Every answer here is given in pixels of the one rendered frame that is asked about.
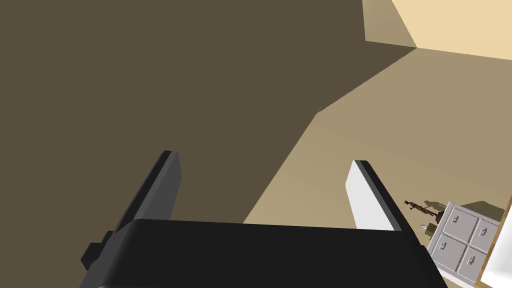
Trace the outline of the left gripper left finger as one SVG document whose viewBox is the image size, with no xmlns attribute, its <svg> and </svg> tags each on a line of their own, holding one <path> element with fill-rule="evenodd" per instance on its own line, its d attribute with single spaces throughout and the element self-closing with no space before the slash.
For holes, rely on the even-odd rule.
<svg viewBox="0 0 512 288">
<path fill-rule="evenodd" d="M 179 153 L 165 150 L 136 192 L 114 231 L 120 231 L 133 220 L 169 220 L 180 184 Z"/>
</svg>

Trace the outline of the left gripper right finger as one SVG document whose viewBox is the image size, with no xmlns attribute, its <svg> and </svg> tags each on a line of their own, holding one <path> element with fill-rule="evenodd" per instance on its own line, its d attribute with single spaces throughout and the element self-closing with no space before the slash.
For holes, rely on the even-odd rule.
<svg viewBox="0 0 512 288">
<path fill-rule="evenodd" d="M 345 190 L 357 229 L 402 230 L 362 161 L 351 162 Z"/>
</svg>

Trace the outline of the grey drawer cabinet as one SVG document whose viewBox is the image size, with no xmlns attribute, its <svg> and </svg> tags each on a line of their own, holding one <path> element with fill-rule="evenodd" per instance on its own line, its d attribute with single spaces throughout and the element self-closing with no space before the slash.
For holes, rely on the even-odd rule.
<svg viewBox="0 0 512 288">
<path fill-rule="evenodd" d="M 476 288 L 504 209 L 484 201 L 464 205 L 450 201 L 435 211 L 411 201 L 405 204 L 435 218 L 425 233 L 430 236 L 427 251 L 441 275 L 460 288 Z"/>
</svg>

